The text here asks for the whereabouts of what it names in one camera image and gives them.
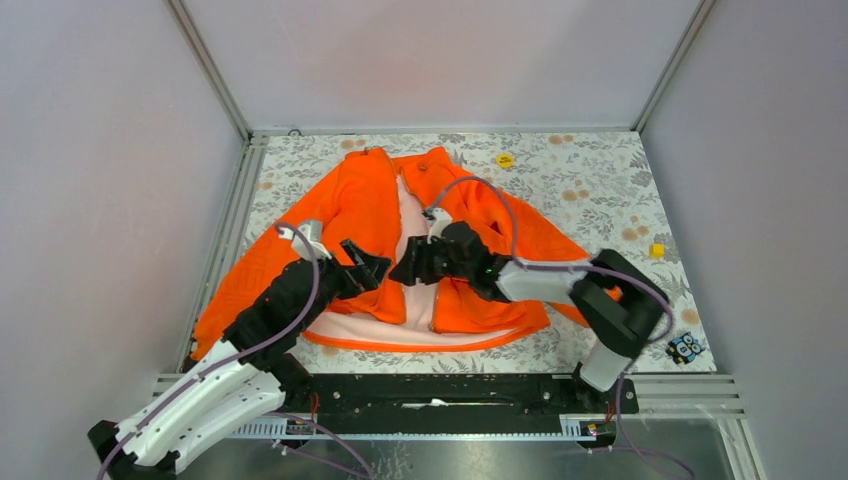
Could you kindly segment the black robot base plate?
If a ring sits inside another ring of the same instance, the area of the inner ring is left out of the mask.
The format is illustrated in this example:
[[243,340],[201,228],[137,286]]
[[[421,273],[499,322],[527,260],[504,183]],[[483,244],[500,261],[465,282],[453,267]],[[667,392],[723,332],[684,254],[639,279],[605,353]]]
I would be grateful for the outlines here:
[[508,413],[585,416],[604,421],[633,415],[640,405],[632,381],[597,393],[555,374],[314,374],[296,384],[284,413],[317,422],[323,415],[400,412]]

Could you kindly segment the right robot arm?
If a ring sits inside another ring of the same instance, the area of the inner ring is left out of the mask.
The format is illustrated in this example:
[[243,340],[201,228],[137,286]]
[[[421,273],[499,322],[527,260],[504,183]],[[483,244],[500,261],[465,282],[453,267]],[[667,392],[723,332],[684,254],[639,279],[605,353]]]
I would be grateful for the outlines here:
[[673,316],[662,289],[615,250],[589,260],[529,261],[490,251],[465,222],[410,238],[389,277],[406,286],[463,280],[487,302],[575,306],[596,337],[573,386],[575,402],[589,412],[612,400],[614,385],[653,343],[661,318]]

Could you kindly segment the orange zip jacket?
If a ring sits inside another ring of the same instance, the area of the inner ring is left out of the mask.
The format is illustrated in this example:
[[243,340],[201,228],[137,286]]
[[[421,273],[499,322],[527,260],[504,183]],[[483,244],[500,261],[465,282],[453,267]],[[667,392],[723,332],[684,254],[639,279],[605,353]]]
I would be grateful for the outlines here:
[[[283,216],[299,225],[323,223],[323,244],[340,252],[344,239],[368,253],[398,259],[409,237],[423,235],[426,206],[438,204],[468,223],[492,251],[533,261],[579,261],[587,253],[526,202],[498,196],[436,147],[407,157],[380,148],[346,155]],[[274,230],[263,233],[236,263],[200,316],[193,359],[219,340],[241,310],[297,259]],[[407,287],[393,281],[350,300],[337,300],[306,330],[314,343],[343,349],[462,352],[494,348],[549,325],[539,301],[487,302],[460,280]]]

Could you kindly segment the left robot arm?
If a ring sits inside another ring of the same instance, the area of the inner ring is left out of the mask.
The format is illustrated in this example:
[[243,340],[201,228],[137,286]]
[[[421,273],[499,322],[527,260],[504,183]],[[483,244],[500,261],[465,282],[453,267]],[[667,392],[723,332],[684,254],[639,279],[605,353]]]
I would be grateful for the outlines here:
[[213,445],[257,417],[296,411],[310,385],[286,365],[300,334],[336,300],[376,290],[391,261],[353,241],[348,264],[309,246],[239,312],[176,383],[136,414],[88,432],[100,479],[175,479]]

